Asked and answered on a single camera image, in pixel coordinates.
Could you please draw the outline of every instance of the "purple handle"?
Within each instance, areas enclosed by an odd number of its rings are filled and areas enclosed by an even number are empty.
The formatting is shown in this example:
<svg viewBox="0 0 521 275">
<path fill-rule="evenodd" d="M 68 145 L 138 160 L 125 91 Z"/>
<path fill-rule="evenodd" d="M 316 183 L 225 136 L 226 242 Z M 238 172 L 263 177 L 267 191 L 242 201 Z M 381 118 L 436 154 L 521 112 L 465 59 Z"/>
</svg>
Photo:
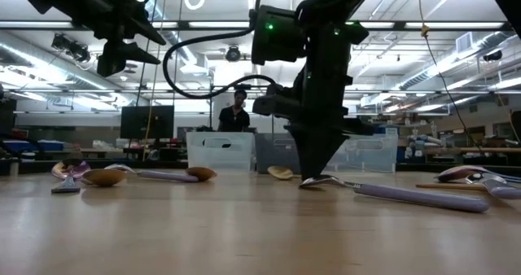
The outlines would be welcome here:
<svg viewBox="0 0 521 275">
<path fill-rule="evenodd" d="M 417 190 L 399 189 L 391 186 L 361 185 L 360 188 L 355 189 L 355 193 L 468 212 L 485 212 L 489 208 L 488 203 L 482 199 L 453 194 L 427 193 Z"/>
<path fill-rule="evenodd" d="M 488 192 L 499 199 L 521 199 L 521 189 L 492 179 L 483 181 Z"/>
<path fill-rule="evenodd" d="M 199 179 L 197 177 L 175 172 L 142 171 L 138 175 L 140 177 L 154 178 L 164 181 L 199 182 Z"/>
</svg>

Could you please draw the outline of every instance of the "person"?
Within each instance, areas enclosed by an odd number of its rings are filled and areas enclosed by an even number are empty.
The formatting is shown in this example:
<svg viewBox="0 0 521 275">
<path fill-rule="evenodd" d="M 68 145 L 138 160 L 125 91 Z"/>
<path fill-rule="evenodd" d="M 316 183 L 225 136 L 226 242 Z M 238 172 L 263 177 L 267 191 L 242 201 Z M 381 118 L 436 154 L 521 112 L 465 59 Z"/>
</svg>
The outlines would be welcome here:
<svg viewBox="0 0 521 275">
<path fill-rule="evenodd" d="M 244 100 L 247 97 L 246 91 L 238 89 L 234 97 L 234 105 L 221 110 L 219 132 L 244 132 L 250 126 L 250 116 L 243 110 Z"/>
</svg>

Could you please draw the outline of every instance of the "plastic storage bin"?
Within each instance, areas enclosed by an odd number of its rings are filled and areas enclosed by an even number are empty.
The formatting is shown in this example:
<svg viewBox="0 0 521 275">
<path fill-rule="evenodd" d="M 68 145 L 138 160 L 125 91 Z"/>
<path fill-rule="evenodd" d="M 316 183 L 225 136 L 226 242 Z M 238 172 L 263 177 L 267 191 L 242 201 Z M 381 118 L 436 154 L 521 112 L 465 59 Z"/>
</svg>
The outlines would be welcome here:
<svg viewBox="0 0 521 275">
<path fill-rule="evenodd" d="M 326 171 L 394 173 L 397 147 L 396 135 L 352 136 L 336 151 Z"/>
<path fill-rule="evenodd" d="M 255 135 L 257 172 L 266 174 L 270 166 L 283 166 L 300 174 L 299 155 L 295 140 L 289 133 L 258 133 Z"/>
<path fill-rule="evenodd" d="M 188 166 L 249 172 L 253 133 L 187 133 Z"/>
</svg>

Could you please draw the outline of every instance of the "white plastic box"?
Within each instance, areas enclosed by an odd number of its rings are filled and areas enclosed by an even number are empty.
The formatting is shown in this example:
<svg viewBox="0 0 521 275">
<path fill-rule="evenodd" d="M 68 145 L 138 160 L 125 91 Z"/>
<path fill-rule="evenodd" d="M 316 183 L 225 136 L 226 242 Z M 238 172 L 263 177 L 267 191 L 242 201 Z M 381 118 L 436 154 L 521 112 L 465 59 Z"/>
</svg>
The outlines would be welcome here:
<svg viewBox="0 0 521 275">
<path fill-rule="evenodd" d="M 253 133 L 187 133 L 188 166 L 249 172 Z"/>
<path fill-rule="evenodd" d="M 394 173 L 397 147 L 396 135 L 352 136 L 336 151 L 325 170 Z"/>
</svg>

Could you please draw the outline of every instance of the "computer monitor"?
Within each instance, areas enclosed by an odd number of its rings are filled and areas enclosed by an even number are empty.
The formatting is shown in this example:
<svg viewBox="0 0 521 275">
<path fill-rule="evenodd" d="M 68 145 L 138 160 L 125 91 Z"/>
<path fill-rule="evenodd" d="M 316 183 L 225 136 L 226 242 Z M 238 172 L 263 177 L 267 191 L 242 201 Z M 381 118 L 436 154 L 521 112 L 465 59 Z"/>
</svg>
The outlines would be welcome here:
<svg viewBox="0 0 521 275">
<path fill-rule="evenodd" d="M 120 137 L 144 139 L 147 134 L 150 107 L 121 109 Z M 153 106 L 148 138 L 173 138 L 173 106 Z"/>
</svg>

